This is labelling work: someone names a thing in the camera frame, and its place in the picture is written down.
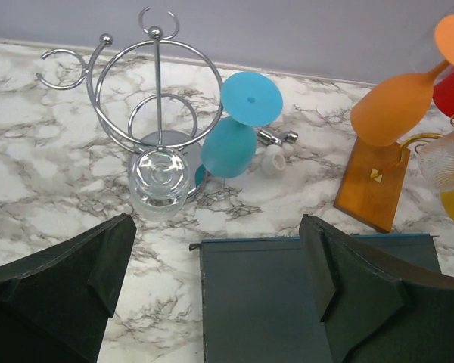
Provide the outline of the blue plastic wine glass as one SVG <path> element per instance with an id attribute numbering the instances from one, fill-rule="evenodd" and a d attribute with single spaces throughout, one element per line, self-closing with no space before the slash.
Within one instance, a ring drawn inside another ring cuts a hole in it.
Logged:
<path id="1" fill-rule="evenodd" d="M 220 101 L 228 116 L 204 139 L 201 163 L 215 177 L 236 178 L 248 169 L 256 153 L 256 128 L 278 119 L 283 98 L 268 77 L 238 72 L 224 81 Z"/>

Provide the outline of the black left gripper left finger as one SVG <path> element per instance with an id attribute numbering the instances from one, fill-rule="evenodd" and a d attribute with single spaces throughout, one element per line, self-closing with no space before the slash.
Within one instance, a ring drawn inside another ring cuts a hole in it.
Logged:
<path id="1" fill-rule="evenodd" d="M 135 234 L 122 213 L 0 266 L 0 362 L 96 362 Z"/>

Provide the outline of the clear ribbed wine glass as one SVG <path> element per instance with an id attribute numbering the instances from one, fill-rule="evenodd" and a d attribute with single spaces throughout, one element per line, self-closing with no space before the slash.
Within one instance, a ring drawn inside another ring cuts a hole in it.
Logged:
<path id="1" fill-rule="evenodd" d="M 134 210 L 160 222 L 171 219 L 185 204 L 190 191 L 190 169 L 178 151 L 150 148 L 134 160 L 129 175 Z"/>

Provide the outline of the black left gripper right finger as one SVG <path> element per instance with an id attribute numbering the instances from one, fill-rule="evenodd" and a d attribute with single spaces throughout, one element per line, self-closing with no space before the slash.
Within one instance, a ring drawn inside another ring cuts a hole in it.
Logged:
<path id="1" fill-rule="evenodd" d="M 304 215 L 301 247 L 334 362 L 454 362 L 454 277 Z"/>

